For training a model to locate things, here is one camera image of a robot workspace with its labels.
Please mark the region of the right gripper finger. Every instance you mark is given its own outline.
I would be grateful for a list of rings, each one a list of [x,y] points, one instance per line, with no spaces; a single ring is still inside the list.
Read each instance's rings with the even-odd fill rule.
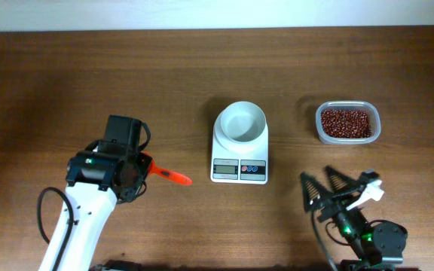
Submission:
[[[357,180],[345,175],[342,172],[339,172],[337,169],[331,166],[326,166],[324,171],[333,192],[344,192],[360,187],[360,184]]]
[[[302,172],[300,179],[305,212],[322,209],[331,202],[331,192],[321,185],[312,175]]]

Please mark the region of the orange measuring scoop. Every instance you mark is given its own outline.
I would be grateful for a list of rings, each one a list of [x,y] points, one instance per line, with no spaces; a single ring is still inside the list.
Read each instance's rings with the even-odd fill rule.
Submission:
[[[158,175],[162,178],[165,178],[168,181],[184,185],[184,186],[190,186],[193,184],[193,181],[187,177],[186,175],[183,175],[178,172],[174,172],[170,169],[164,169],[161,167],[156,166],[155,161],[153,158],[149,155],[147,152],[143,152],[144,155],[148,156],[151,160],[150,166],[149,166],[149,174],[150,175]]]

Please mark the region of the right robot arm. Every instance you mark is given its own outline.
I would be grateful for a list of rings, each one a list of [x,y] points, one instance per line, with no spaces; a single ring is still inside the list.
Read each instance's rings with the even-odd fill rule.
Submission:
[[[327,189],[315,177],[300,174],[304,211],[310,214],[317,242],[332,270],[394,270],[403,262],[408,231],[392,221],[365,218],[360,206],[369,201],[381,200],[384,191],[382,180],[374,170],[367,170],[354,179],[337,169],[326,166],[324,173],[331,188]],[[351,248],[355,260],[335,263],[317,229],[325,223],[325,231],[333,225],[344,239],[332,241]]]

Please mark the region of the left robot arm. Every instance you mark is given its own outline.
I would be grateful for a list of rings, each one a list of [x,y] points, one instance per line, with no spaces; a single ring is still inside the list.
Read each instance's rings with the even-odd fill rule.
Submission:
[[[50,191],[62,198],[63,206],[53,235],[44,239],[48,247],[42,270],[88,270],[115,207],[146,192],[151,158],[143,153],[148,143],[141,135],[151,135],[146,123],[109,116],[103,138],[69,160],[66,188],[43,189],[37,207]]]

